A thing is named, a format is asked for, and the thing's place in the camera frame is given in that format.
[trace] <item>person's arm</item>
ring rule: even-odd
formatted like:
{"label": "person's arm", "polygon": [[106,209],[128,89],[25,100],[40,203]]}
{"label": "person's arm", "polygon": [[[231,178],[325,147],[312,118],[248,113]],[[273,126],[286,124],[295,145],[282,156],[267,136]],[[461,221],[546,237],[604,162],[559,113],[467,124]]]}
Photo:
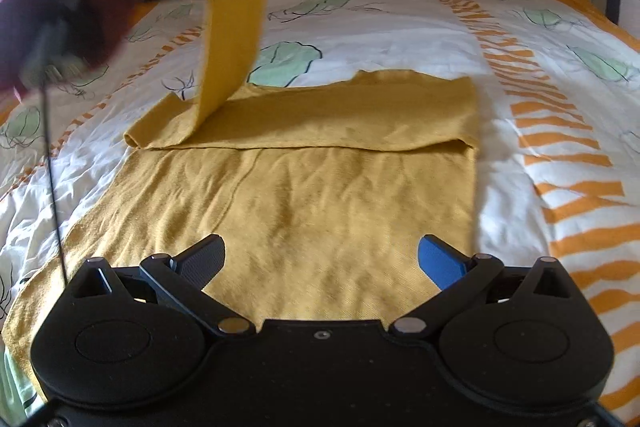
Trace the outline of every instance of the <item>person's arm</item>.
{"label": "person's arm", "polygon": [[[60,0],[0,0],[0,91],[28,92],[20,81],[20,70],[31,53],[47,17],[56,12]],[[97,15],[102,33],[99,49],[81,57],[91,68],[105,63],[130,29],[129,20],[140,0],[87,0]]]}

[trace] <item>bed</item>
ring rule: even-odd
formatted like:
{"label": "bed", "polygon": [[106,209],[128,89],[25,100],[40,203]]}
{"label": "bed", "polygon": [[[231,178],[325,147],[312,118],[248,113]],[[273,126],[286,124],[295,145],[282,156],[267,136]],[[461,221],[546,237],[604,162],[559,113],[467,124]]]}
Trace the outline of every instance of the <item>bed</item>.
{"label": "bed", "polygon": [[[62,232],[94,206],[130,153],[123,133],[167,92],[192,97],[203,0],[146,13],[122,54],[52,93]],[[616,348],[602,403],[640,415],[640,41],[588,0],[268,0],[249,81],[319,86],[358,70],[468,75],[479,97],[476,250],[505,264],[558,257]],[[54,252],[38,100],[0,127],[2,319]],[[39,404],[5,354],[4,416]]]}

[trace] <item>blue gripper pad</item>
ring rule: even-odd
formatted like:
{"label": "blue gripper pad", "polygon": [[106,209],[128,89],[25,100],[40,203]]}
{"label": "blue gripper pad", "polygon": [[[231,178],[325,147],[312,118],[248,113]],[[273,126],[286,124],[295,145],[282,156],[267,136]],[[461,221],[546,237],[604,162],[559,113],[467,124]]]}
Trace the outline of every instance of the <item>blue gripper pad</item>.
{"label": "blue gripper pad", "polygon": [[418,243],[418,264],[441,290],[466,274],[468,257],[434,235],[425,235]]}

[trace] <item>blurred hand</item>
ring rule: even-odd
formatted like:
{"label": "blurred hand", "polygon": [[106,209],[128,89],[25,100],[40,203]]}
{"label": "blurred hand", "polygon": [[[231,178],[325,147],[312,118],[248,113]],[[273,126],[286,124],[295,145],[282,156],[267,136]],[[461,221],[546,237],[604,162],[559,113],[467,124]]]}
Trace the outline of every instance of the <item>blurred hand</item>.
{"label": "blurred hand", "polygon": [[[129,20],[141,0],[86,0],[100,23],[100,49],[81,57],[96,68],[117,51],[129,32]],[[14,88],[25,94],[19,79],[25,60],[31,53],[43,22],[55,15],[60,0],[0,0],[0,90]]]}

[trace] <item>textured grip pad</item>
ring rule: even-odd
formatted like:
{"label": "textured grip pad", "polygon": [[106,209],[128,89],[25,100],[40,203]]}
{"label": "textured grip pad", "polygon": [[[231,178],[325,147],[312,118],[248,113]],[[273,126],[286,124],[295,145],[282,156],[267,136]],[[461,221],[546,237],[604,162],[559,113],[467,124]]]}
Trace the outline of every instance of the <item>textured grip pad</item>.
{"label": "textured grip pad", "polygon": [[225,242],[219,235],[202,241],[174,257],[175,272],[202,290],[225,266]]}

